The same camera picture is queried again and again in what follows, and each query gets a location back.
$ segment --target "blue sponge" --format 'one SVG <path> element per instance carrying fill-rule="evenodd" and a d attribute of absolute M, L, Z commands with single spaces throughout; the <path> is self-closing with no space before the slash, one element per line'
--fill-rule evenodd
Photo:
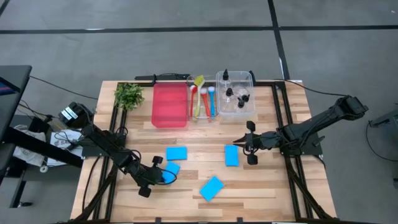
<path fill-rule="evenodd" d="M 180 171 L 180 166 L 174 162 L 169 162 L 169 163 L 167 163 L 165 170 L 168 170 L 168 171 L 172 172 L 173 174 L 177 175 L 178 172 Z M 173 181 L 175 179 L 174 175 L 171 174 L 170 172 L 163 171 L 163 179 L 166 184 L 170 183 L 171 181 Z"/>
<path fill-rule="evenodd" d="M 239 153 L 237 146 L 225 146 L 225 165 L 239 166 Z"/>
<path fill-rule="evenodd" d="M 187 159 L 187 147 L 167 147 L 166 148 L 166 159 L 176 160 L 176 159 Z"/>
<path fill-rule="evenodd" d="M 200 189 L 200 194 L 209 202 L 223 187 L 224 184 L 217 177 L 212 177 L 209 182 Z"/>

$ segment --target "wooden tabletop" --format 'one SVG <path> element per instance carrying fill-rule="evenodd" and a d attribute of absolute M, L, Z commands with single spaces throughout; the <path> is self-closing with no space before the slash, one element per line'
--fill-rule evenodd
<path fill-rule="evenodd" d="M 95 115 L 95 125 L 109 128 L 114 103 L 114 91 L 118 82 L 103 82 Z M 295 123 L 311 117 L 304 89 L 286 83 L 290 108 Z M 283 100 L 278 92 L 282 113 Z M 113 201 L 112 222 L 154 222 L 161 217 L 163 222 L 235 222 L 236 217 L 245 221 L 294 221 L 292 199 L 285 169 L 284 158 L 279 149 L 258 151 L 259 163 L 250 166 L 246 156 L 239 152 L 239 167 L 226 167 L 224 145 L 241 138 L 246 132 L 245 124 L 221 124 L 219 117 L 213 123 L 188 122 L 185 129 L 157 129 L 151 123 L 153 88 L 144 88 L 143 105 L 127 114 L 126 148 L 137 149 L 142 154 L 142 163 L 151 165 L 153 156 L 165 157 L 167 146 L 187 146 L 188 159 L 177 161 L 181 169 L 178 179 L 171 185 L 152 187 L 149 198 L 138 195 L 138 186 L 131 176 L 118 174 Z M 277 128 L 274 100 L 270 87 L 255 87 L 256 132 L 274 131 Z M 121 111 L 116 127 L 119 127 Z M 287 124 L 283 113 L 284 124 Z M 73 204 L 71 218 L 82 210 L 83 192 L 88 174 L 95 158 L 85 159 Z M 303 169 L 309 191 L 331 216 L 336 216 L 325 169 L 313 156 L 302 156 Z M 86 196 L 86 205 L 97 191 L 102 161 L 93 172 Z M 210 201 L 199 190 L 213 176 L 217 176 L 224 188 Z M 305 217 L 303 198 L 297 189 L 300 210 Z M 101 204 L 100 218 L 104 217 L 106 192 Z"/>

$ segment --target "clear plastic container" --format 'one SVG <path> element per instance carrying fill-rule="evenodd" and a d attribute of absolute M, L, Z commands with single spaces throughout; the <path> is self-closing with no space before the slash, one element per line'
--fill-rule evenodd
<path fill-rule="evenodd" d="M 216 74 L 217 110 L 223 121 L 247 121 L 256 112 L 252 76 L 249 72 L 228 71 L 228 80 L 223 79 L 224 71 Z"/>
<path fill-rule="evenodd" d="M 203 97 L 200 96 L 200 110 L 199 110 L 199 116 L 195 117 L 195 109 L 197 107 L 197 103 L 198 103 L 198 92 L 196 91 L 193 95 L 192 92 L 190 91 L 190 87 L 194 86 L 194 81 L 196 79 L 197 76 L 189 76 L 187 78 L 187 85 L 188 85 L 188 119 L 194 123 L 208 123 L 208 122 L 214 122 L 216 120 L 216 117 L 218 115 L 218 110 L 217 110 L 217 91 L 214 91 L 213 93 L 213 101 L 214 101 L 214 113 L 211 113 L 211 95 L 209 94 L 209 91 L 207 91 L 206 94 L 206 102 L 208 105 L 208 108 L 210 110 L 210 116 L 207 115 L 206 113 L 206 107 L 205 104 L 203 103 Z M 214 82 L 214 75 L 204 75 L 205 77 L 205 81 L 211 81 Z M 209 85 L 208 83 L 205 83 L 202 87 L 206 88 L 207 90 L 209 90 L 209 87 L 211 85 Z"/>
<path fill-rule="evenodd" d="M 183 128 L 187 125 L 188 89 L 185 83 L 156 83 L 152 124 L 156 128 Z"/>

